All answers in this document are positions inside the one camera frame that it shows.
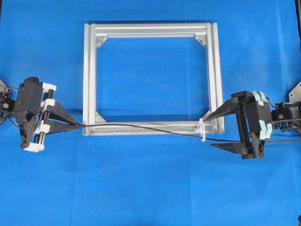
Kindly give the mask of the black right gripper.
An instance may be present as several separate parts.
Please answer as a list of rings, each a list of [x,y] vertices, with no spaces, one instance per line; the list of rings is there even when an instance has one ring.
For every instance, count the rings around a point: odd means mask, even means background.
[[[216,111],[209,114],[204,121],[235,114],[239,126],[240,142],[210,144],[210,146],[230,153],[240,154],[243,160],[264,156],[265,141],[271,137],[271,111],[269,100],[263,92],[243,91],[231,95]]]

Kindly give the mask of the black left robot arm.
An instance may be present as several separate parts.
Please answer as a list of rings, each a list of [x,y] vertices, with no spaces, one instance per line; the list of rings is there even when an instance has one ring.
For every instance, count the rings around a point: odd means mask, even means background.
[[[44,150],[46,135],[71,132],[82,127],[53,99],[56,86],[40,82],[37,77],[25,79],[18,88],[0,83],[0,122],[15,119],[23,150]]]

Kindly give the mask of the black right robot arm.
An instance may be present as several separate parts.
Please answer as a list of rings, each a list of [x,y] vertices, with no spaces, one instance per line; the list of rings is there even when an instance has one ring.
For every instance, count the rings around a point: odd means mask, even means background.
[[[300,102],[278,103],[270,110],[270,100],[263,92],[243,91],[233,93],[216,111],[208,116],[209,120],[235,114],[239,141],[211,144],[210,146],[241,155],[243,160],[264,157],[264,145],[274,129],[289,131],[300,130],[300,116],[294,117],[292,108],[301,107]]]

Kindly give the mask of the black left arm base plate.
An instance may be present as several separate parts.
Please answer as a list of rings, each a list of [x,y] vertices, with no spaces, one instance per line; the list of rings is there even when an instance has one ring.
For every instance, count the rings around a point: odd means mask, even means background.
[[[0,89],[7,90],[7,86],[4,84],[4,82],[2,80],[0,80]]]

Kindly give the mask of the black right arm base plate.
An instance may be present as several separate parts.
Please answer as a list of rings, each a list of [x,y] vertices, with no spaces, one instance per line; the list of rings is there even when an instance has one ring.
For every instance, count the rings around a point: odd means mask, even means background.
[[[301,101],[301,81],[299,81],[289,92],[289,102],[295,103]]]

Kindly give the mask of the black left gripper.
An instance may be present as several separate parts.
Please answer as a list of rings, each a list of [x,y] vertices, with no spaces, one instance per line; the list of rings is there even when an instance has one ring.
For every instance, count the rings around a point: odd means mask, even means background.
[[[21,145],[23,150],[37,153],[44,150],[44,140],[47,133],[62,133],[76,131],[78,128],[73,124],[78,122],[59,104],[55,103],[53,99],[56,85],[49,83],[42,83],[42,96],[46,97],[40,104],[38,116],[35,116],[35,122],[31,129],[31,138],[28,139],[29,143]]]

